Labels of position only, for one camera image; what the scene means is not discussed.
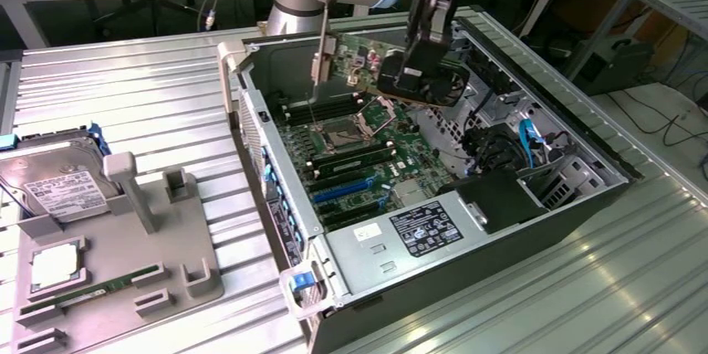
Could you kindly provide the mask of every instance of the ram slot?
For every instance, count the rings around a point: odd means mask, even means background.
[[[358,104],[358,99],[355,98],[346,98],[323,104],[314,104],[313,109],[309,105],[302,105],[286,109],[289,125],[299,126],[302,124],[309,124],[313,122],[314,116],[317,120],[326,120],[357,114],[361,108],[362,106]]]

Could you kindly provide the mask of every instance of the connector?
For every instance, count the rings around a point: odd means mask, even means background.
[[[207,16],[207,21],[205,23],[205,30],[211,31],[211,27],[214,26],[214,22],[217,21],[217,15],[218,12],[214,10],[210,10],[210,15]]]

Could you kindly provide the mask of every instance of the white label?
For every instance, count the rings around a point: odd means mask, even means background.
[[[357,237],[357,240],[362,242],[363,240],[369,240],[370,238],[374,238],[375,236],[381,235],[381,228],[379,224],[373,223],[370,225],[365,225],[363,227],[359,227],[357,230],[354,230],[354,236]]]
[[[54,217],[73,215],[107,204],[107,198],[89,171],[29,182],[25,187]]]
[[[333,172],[339,172],[342,169],[349,169],[349,168],[359,166],[359,165],[362,165],[362,161],[346,163],[346,164],[341,165],[341,166],[333,167]]]
[[[393,163],[389,163],[389,168],[391,169],[395,177],[401,176],[399,169],[397,169]]]

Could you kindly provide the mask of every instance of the blue cable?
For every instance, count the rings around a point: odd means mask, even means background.
[[[546,140],[537,132],[537,127],[531,119],[522,119],[519,122],[519,139],[522,140],[522,147],[530,158],[530,167],[534,168],[534,154],[531,153],[531,141],[546,143]]]

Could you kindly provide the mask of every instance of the hard drive label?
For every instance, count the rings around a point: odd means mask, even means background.
[[[107,205],[107,198],[89,171],[29,182],[25,187],[54,217]]]
[[[391,222],[414,257],[427,255],[463,239],[439,201],[398,214],[391,217]]]

